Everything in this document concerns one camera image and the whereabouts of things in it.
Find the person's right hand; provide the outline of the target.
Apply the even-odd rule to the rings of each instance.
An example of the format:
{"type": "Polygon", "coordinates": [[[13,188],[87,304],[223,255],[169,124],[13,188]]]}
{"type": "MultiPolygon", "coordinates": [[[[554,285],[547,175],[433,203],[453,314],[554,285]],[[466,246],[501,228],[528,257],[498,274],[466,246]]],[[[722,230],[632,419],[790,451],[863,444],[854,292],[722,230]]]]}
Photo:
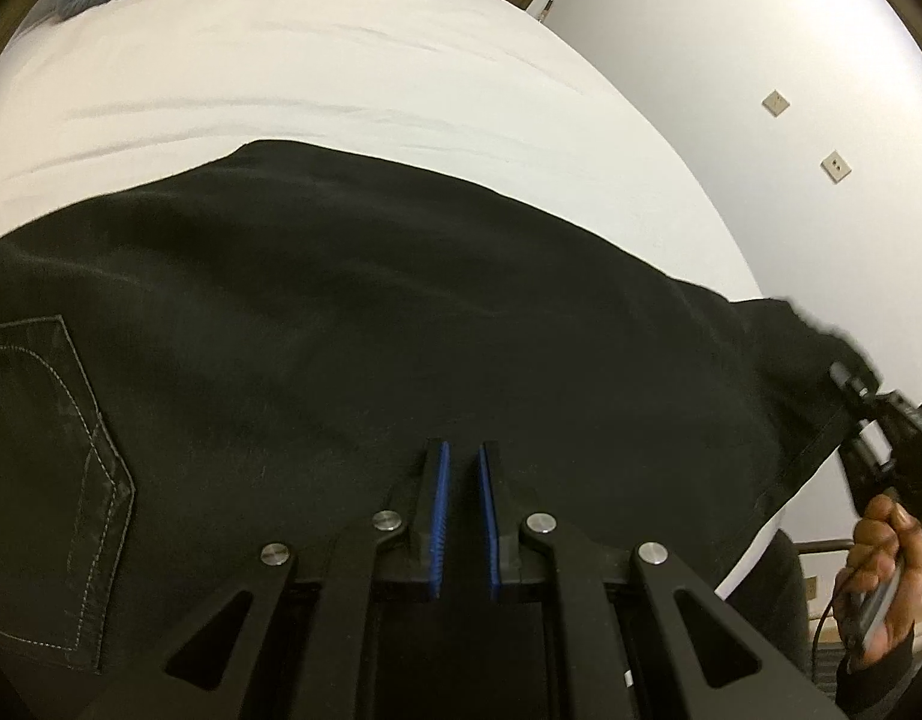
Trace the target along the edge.
{"type": "Polygon", "coordinates": [[[853,530],[845,567],[836,574],[833,605],[838,635],[856,671],[867,670],[898,649],[915,629],[922,600],[921,523],[892,497],[879,494],[867,504],[853,530]],[[892,605],[872,629],[864,649],[848,644],[846,626],[854,617],[851,598],[869,595],[898,578],[892,605]]]}

